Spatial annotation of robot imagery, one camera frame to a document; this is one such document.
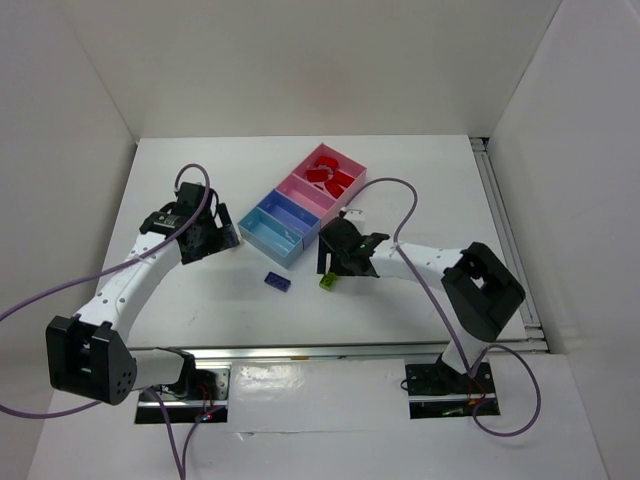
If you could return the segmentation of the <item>green lego brick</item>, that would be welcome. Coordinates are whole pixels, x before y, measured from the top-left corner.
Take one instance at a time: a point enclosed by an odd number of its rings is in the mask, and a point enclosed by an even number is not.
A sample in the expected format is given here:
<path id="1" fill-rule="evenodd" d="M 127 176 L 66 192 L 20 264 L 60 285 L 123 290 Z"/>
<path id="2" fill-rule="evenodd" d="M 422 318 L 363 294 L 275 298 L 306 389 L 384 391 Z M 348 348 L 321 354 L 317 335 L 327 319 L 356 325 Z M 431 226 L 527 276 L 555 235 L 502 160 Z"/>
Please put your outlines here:
<path id="1" fill-rule="evenodd" d="M 337 280 L 338 276 L 335 273 L 329 272 L 322 276 L 319 286 L 326 291 L 332 291 Z"/>

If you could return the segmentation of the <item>red lego brick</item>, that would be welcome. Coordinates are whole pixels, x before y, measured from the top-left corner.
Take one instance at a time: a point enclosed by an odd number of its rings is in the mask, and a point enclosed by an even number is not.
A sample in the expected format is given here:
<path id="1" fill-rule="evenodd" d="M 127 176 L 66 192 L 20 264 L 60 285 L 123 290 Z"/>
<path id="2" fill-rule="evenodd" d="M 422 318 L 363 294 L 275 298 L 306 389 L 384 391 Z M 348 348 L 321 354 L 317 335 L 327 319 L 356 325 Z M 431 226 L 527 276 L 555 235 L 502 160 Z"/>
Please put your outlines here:
<path id="1" fill-rule="evenodd" d="M 333 198 L 340 198 L 344 193 L 344 187 L 333 181 L 327 181 L 324 188 Z"/>
<path id="2" fill-rule="evenodd" d="M 351 177 L 348 174 L 345 174 L 342 171 L 337 171 L 334 176 L 333 179 L 342 187 L 344 188 L 348 188 L 349 186 L 351 186 L 353 184 L 353 182 L 355 181 L 355 179 L 353 177 Z"/>
<path id="3" fill-rule="evenodd" d="M 330 172 L 326 169 L 308 169 L 305 172 L 306 179 L 311 183 L 324 183 L 329 179 Z"/>

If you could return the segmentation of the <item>red round flower lego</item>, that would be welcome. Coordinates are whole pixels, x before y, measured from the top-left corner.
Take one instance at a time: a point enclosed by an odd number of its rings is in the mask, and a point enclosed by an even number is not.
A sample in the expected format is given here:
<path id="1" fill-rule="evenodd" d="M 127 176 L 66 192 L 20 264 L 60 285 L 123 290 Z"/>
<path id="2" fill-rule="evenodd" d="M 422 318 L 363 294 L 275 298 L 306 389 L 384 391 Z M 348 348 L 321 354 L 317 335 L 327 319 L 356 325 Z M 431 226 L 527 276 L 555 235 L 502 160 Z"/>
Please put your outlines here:
<path id="1" fill-rule="evenodd" d="M 314 167 L 317 169 L 328 169 L 331 172 L 335 172 L 339 169 L 339 162 L 334 157 L 322 155 L 316 159 Z"/>

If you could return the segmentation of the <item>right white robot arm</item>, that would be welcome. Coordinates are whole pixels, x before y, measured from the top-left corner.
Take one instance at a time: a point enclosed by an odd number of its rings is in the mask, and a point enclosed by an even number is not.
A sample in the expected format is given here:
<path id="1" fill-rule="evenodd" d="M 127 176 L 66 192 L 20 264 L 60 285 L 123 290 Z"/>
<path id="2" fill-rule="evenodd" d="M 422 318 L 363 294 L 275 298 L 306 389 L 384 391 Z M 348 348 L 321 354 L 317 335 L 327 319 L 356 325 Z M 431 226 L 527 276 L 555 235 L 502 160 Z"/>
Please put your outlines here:
<path id="1" fill-rule="evenodd" d="M 458 325 L 445 322 L 451 342 L 441 362 L 471 376 L 526 297 L 520 282 L 483 243 L 442 249 L 394 242 L 383 233 L 363 235 L 342 217 L 320 230 L 317 271 L 414 281 L 429 292 L 443 291 Z"/>

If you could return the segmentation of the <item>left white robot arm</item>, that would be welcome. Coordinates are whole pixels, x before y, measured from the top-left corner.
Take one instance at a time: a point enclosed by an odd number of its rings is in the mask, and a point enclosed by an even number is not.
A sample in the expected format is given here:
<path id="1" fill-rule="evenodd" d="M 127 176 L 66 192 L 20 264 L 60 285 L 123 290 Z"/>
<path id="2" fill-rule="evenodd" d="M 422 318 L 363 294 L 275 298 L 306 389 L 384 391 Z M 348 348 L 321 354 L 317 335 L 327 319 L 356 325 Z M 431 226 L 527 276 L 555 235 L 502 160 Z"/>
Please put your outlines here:
<path id="1" fill-rule="evenodd" d="M 125 268 L 73 316 L 57 316 L 47 326 L 51 386 L 110 405 L 148 387 L 165 386 L 185 397 L 195 383 L 194 356 L 170 347 L 132 353 L 127 346 L 130 332 L 171 270 L 238 244 L 227 207 L 217 193 L 182 183 L 175 201 L 143 221 Z"/>

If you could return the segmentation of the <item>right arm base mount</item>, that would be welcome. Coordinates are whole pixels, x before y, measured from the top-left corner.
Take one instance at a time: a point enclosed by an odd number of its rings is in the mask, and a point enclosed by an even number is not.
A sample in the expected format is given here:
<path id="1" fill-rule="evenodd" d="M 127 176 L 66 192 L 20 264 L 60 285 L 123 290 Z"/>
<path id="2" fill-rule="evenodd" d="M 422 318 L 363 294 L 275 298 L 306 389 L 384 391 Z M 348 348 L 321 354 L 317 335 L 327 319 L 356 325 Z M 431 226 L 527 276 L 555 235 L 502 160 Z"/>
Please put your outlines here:
<path id="1" fill-rule="evenodd" d="M 500 407 L 490 364 L 483 362 L 471 379 L 441 362 L 405 365 L 400 388 L 408 395 L 409 416 L 417 419 L 449 419 L 499 416 Z"/>

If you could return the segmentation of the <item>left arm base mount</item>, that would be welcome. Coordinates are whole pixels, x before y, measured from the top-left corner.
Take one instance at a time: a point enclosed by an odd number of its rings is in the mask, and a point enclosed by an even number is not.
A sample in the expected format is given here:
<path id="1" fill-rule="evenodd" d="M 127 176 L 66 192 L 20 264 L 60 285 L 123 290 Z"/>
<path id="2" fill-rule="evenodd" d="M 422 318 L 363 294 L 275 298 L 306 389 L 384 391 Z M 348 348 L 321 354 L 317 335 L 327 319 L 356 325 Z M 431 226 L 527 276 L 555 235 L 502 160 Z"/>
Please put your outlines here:
<path id="1" fill-rule="evenodd" d="M 156 397 L 159 397 L 172 424 L 222 424 L 228 420 L 228 398 L 231 369 L 226 365 L 197 368 L 184 386 L 154 385 L 153 394 L 140 392 L 135 423 L 162 424 L 164 416 Z"/>

